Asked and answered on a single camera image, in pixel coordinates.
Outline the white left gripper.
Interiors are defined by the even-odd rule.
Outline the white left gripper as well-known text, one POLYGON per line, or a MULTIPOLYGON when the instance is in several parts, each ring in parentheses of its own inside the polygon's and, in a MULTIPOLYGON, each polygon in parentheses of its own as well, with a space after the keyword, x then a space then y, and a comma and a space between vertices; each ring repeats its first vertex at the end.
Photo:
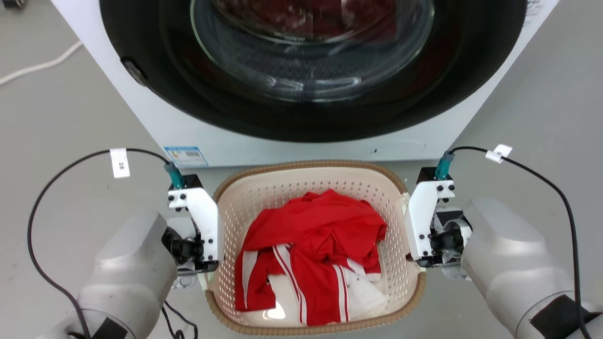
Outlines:
POLYGON ((215 272, 220 264, 220 211, 202 187, 168 191, 168 207, 190 214, 192 235, 182 235, 168 227, 162 237, 164 246, 177 265, 178 275, 215 272))

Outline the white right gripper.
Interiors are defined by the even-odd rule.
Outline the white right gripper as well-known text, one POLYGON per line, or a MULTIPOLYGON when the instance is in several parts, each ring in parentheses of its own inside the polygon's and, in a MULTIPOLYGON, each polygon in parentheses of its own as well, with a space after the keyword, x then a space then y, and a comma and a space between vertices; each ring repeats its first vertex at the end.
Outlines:
POLYGON ((473 228, 460 208, 438 206, 454 198, 454 190, 452 179, 416 185, 404 216, 410 250, 407 260, 422 268, 460 266, 473 228))

